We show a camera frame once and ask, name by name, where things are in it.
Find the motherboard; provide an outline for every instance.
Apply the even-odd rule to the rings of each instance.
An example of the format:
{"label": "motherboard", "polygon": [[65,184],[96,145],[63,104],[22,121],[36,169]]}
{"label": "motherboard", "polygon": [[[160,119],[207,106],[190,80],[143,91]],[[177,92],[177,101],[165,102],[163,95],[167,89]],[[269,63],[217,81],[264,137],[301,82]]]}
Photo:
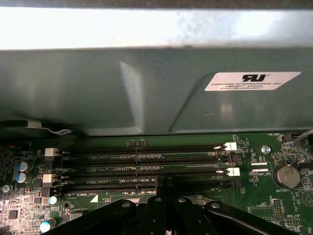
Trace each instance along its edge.
{"label": "motherboard", "polygon": [[[291,133],[11,141],[0,145],[0,234],[38,235],[108,203],[138,203],[169,175],[181,196],[223,201],[312,234],[313,162]],[[309,150],[308,139],[302,146]]]}

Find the ul logo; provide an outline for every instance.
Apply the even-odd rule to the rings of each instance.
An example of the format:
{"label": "ul logo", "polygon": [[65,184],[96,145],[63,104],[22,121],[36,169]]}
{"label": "ul logo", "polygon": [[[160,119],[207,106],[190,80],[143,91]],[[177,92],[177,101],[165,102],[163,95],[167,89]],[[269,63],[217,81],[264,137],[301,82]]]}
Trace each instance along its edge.
{"label": "ul logo", "polygon": [[247,82],[262,82],[266,74],[246,74],[243,76],[243,81]]}

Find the metal screw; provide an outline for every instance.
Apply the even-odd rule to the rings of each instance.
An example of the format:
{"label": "metal screw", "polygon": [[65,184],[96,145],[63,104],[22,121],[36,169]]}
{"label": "metal screw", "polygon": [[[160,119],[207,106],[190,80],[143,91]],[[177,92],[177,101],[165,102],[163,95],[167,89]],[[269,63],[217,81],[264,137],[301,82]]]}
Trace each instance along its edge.
{"label": "metal screw", "polygon": [[212,203],[211,207],[213,207],[213,208],[220,208],[220,205],[217,204],[217,203]]}
{"label": "metal screw", "polygon": [[8,193],[8,192],[10,192],[11,191],[11,187],[9,186],[9,185],[4,185],[3,187],[2,187],[2,192],[3,193]]}
{"label": "metal screw", "polygon": [[184,199],[183,197],[180,197],[180,198],[178,199],[178,201],[179,201],[179,202],[185,202],[186,199]]}
{"label": "metal screw", "polygon": [[271,151],[271,149],[270,149],[270,147],[264,145],[264,146],[262,146],[261,151],[262,151],[262,153],[264,153],[264,154],[269,154],[270,151]]}
{"label": "metal screw", "polygon": [[122,205],[122,207],[129,207],[130,205],[129,205],[129,203],[124,203],[123,205]]}

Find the label sticker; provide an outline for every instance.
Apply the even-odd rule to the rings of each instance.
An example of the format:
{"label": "label sticker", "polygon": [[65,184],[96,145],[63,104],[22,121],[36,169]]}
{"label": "label sticker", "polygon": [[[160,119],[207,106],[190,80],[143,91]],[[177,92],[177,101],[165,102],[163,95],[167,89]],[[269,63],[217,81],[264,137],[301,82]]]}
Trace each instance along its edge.
{"label": "label sticker", "polygon": [[301,72],[219,72],[205,88],[210,91],[275,90]]}

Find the cable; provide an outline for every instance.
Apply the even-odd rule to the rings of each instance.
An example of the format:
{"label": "cable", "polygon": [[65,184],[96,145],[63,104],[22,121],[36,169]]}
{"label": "cable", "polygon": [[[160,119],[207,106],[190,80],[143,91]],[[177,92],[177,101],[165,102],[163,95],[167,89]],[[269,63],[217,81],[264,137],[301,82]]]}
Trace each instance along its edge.
{"label": "cable", "polygon": [[46,123],[41,121],[28,121],[28,120],[0,121],[0,128],[15,128],[15,127],[48,130],[49,132],[59,136],[63,136],[73,132],[73,130],[65,128],[64,125]]}
{"label": "cable", "polygon": [[307,156],[308,158],[310,158],[311,160],[313,160],[313,155],[310,154],[308,151],[306,151],[303,147],[301,147],[301,141],[309,136],[313,134],[313,130],[309,130],[304,132],[303,134],[301,134],[295,141],[294,141],[294,146],[305,156]]}

